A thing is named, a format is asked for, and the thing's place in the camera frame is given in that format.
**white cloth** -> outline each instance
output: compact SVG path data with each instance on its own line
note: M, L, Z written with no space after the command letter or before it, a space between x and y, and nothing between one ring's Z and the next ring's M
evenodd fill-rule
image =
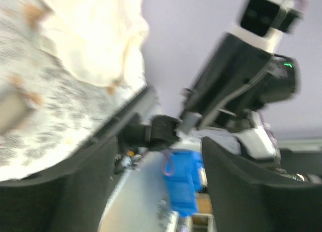
M148 35L142 0L43 1L52 12L39 23L39 49L59 58L79 81L134 85L144 72L140 49Z

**wall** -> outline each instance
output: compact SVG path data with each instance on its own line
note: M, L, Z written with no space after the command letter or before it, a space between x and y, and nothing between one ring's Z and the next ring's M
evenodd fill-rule
M309 1L304 22L278 48L278 53L298 60L302 78L295 99L270 105L264 112L278 138L322 137L322 0ZM243 3L144 0L143 15L150 24L143 49L146 78L157 88L164 113L178 115L182 88L189 87Z

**green light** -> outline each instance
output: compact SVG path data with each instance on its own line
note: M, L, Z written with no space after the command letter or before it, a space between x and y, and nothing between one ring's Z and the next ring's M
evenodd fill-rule
M284 65L289 66L289 67L293 67L292 64L290 64L289 62L285 62Z

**green led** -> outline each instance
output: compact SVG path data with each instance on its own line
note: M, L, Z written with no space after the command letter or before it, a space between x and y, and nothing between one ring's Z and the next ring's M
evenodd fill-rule
M293 67L293 65L292 65L292 64L290 64L289 62L285 62L285 63L284 63L284 65L285 65L285 66L289 66L289 67Z

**blue bin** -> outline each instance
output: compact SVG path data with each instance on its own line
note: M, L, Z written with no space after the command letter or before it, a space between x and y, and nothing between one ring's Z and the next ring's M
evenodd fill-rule
M202 186L199 169L203 168L202 154L191 150L173 151L170 156L175 166L172 176L165 175L172 210L181 217L198 212L196 192ZM166 170L170 171L172 164L167 163Z

